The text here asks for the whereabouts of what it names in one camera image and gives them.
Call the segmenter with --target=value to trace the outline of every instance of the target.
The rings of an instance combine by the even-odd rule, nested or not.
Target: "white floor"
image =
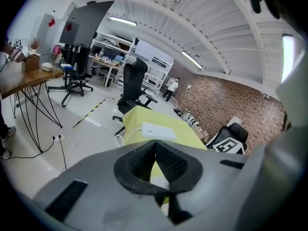
[[[38,135],[39,143],[43,151],[47,150],[52,144],[52,137],[64,134],[65,138],[62,141],[65,155],[66,166],[70,167],[81,159],[103,151],[107,151],[116,147],[114,143],[114,134],[123,124],[117,120],[112,120],[112,116],[122,116],[122,113],[117,109],[117,100],[120,98],[122,87],[112,83],[110,87],[103,87],[103,83],[98,77],[91,80],[94,91],[85,90],[85,95],[70,95],[66,101],[66,108],[63,109],[61,101],[66,95],[63,91],[50,91],[50,98],[55,112],[63,125],[60,128],[41,112],[38,111]],[[51,80],[47,83],[48,86],[61,86],[63,81],[61,78]],[[73,128],[83,116],[90,112],[99,102],[106,97],[115,98],[106,99],[103,104],[92,112],[86,120],[83,120],[79,125]],[[45,90],[41,90],[40,98],[46,105],[48,110],[51,106]],[[163,114],[180,119],[173,111],[171,102],[165,103],[159,94],[156,99],[158,103],[150,103],[149,107],[154,111],[160,111]],[[145,103],[146,97],[141,96],[141,101]],[[16,126],[17,132],[8,139],[4,144],[6,149],[11,150],[12,156],[35,156],[39,153],[35,144],[31,140],[28,133],[22,114],[19,108],[16,109],[16,119],[13,117],[10,99],[6,98],[1,101],[2,115],[8,126]],[[27,103],[28,113],[32,124],[32,129],[36,134],[35,129],[35,107]],[[22,104],[22,110],[26,115],[26,104]],[[54,143],[46,153],[33,159],[14,158],[7,161],[1,160],[7,175],[12,185],[32,198],[42,186],[51,179],[57,177],[64,170],[64,160],[60,142]]]

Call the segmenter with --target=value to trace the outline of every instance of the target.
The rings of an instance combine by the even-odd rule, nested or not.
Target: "power strip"
[[[60,134],[61,135],[61,140],[64,140],[65,139],[65,134]],[[55,142],[59,141],[59,135],[55,135]]]
[[[141,134],[145,138],[155,140],[173,141],[177,139],[177,136],[172,128],[167,128],[148,122],[143,122]]]

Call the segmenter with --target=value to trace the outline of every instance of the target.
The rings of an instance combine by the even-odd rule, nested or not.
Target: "black metal table leg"
[[[17,101],[17,95],[16,93],[14,93],[14,108],[12,106],[12,100],[11,100],[11,96],[10,97],[10,103],[11,103],[11,108],[12,108],[12,112],[13,112],[13,115],[14,115],[14,118],[16,119],[16,101]]]
[[[23,112],[23,109],[22,109],[21,104],[20,104],[20,99],[19,99],[19,93],[18,93],[18,92],[17,92],[17,98],[18,98],[18,103],[19,103],[21,115],[22,115],[23,120],[24,120],[24,122],[25,122],[26,128],[27,128],[27,130],[28,130],[28,132],[29,132],[29,134],[30,134],[30,137],[31,137],[32,141],[34,142],[34,144],[36,145],[36,147],[38,148],[39,152],[42,153],[43,151],[41,150],[41,148],[40,148],[40,146],[39,146],[39,144],[38,144],[38,142],[37,142],[37,140],[36,140],[36,138],[35,138],[35,136],[34,136],[32,127],[31,127],[31,123],[30,123],[30,119],[29,119],[29,113],[28,113],[27,105],[26,105],[26,112],[27,112],[28,121],[29,121],[29,126],[30,126],[30,129],[31,129],[31,132],[32,132],[32,133],[30,132],[30,129],[29,129],[28,125],[27,125],[27,122],[26,122],[26,119],[25,119],[25,116],[24,116],[24,112]]]
[[[14,98],[15,100],[18,99],[18,103],[19,103],[19,107],[20,107],[20,111],[21,111],[21,114],[22,114],[22,117],[23,117],[23,120],[25,122],[25,125],[26,125],[26,128],[31,136],[31,139],[32,141],[34,142],[35,146],[38,148],[38,150],[40,152],[42,152],[41,150],[41,146],[40,146],[40,143],[39,143],[39,132],[38,132],[38,110],[44,114],[50,121],[52,121],[53,123],[57,124],[60,128],[62,128],[62,125],[60,123],[60,120],[54,110],[54,107],[52,105],[52,102],[50,100],[50,96],[48,94],[48,89],[47,89],[47,85],[46,85],[46,82],[44,81],[45,83],[45,88],[46,88],[46,91],[47,91],[47,96],[48,96],[48,99],[49,99],[49,102],[50,102],[50,105],[51,105],[51,108],[53,110],[53,113],[55,115],[55,117],[53,117],[53,115],[48,111],[48,109],[45,107],[45,105],[43,104],[43,102],[41,101],[41,99],[39,98],[39,94],[40,94],[40,89],[41,89],[41,86],[42,86],[42,82],[40,83],[39,85],[39,91],[36,93],[34,88],[32,87],[34,93],[35,93],[35,96],[37,97],[37,100],[36,102],[34,101],[34,97],[33,95],[31,94],[31,90],[27,90],[27,88],[25,88],[24,90],[22,90],[21,92],[24,94],[25,96],[25,106],[26,106],[26,115],[27,115],[27,120],[28,120],[28,123],[25,119],[25,115],[24,115],[24,112],[23,112],[23,109],[21,107],[21,104],[20,104],[20,99],[19,99],[19,93],[17,92],[16,93],[16,97],[17,98]],[[30,103],[32,103],[34,106],[35,106],[35,126],[36,126],[36,135],[34,134],[33,132],[33,129],[32,129],[32,126],[31,126],[31,122],[30,122],[30,117],[29,117],[29,113],[28,113],[28,106],[27,106],[27,100],[30,101]],[[44,107],[44,109],[47,111],[48,115],[46,113],[44,113],[39,107],[38,107],[38,102],[40,102],[42,104],[42,106]]]

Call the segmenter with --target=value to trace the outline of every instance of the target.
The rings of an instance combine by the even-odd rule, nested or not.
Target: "white ceiling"
[[[197,72],[194,64],[180,60],[195,73],[230,80],[234,76],[236,82],[243,79],[252,87],[256,84],[271,90],[281,81],[282,34],[295,32],[283,20],[274,19],[265,4],[261,14],[255,14],[249,0],[114,1],[106,18],[115,15],[136,21],[136,36],[140,32],[145,41],[160,39],[161,46],[156,46],[172,49],[167,53],[176,60],[186,50],[204,66]],[[103,23],[112,25],[107,20]],[[124,31],[130,33],[128,27],[131,26],[109,26],[122,36],[128,36]]]

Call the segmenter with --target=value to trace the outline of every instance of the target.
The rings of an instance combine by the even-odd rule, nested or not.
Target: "white wall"
[[[79,6],[77,6],[75,3],[71,3],[71,4],[69,5],[69,7],[67,8],[66,12],[64,13],[64,15],[63,15],[63,20],[61,21],[61,23],[60,23],[60,25],[59,25],[59,29],[58,29],[58,32],[57,32],[56,36],[54,37],[54,42],[53,42],[53,44],[60,44],[60,45],[62,45],[62,46],[65,45],[65,44],[63,44],[63,43],[59,43],[60,37],[61,37],[62,31],[63,31],[63,29],[64,29],[66,20],[68,19],[68,16],[70,15],[71,11],[72,11],[75,7],[78,8]]]
[[[11,23],[7,32],[8,38],[31,38],[38,17],[55,10],[54,15],[62,19],[71,2],[72,0],[27,0]]]
[[[98,28],[97,28],[97,32],[98,33],[106,33],[106,34],[111,34],[113,35],[113,32],[110,30],[109,27],[106,26],[106,24],[103,23],[104,19],[102,20],[102,22],[99,24]]]
[[[140,40],[139,43],[137,44],[135,53],[145,57],[146,59],[148,59],[149,61],[151,61],[153,59],[153,57],[156,57],[160,60],[163,60],[167,63],[173,63],[174,58],[172,58],[171,56],[169,56],[168,54],[164,53],[163,51],[161,51],[160,49],[154,47],[153,45]]]

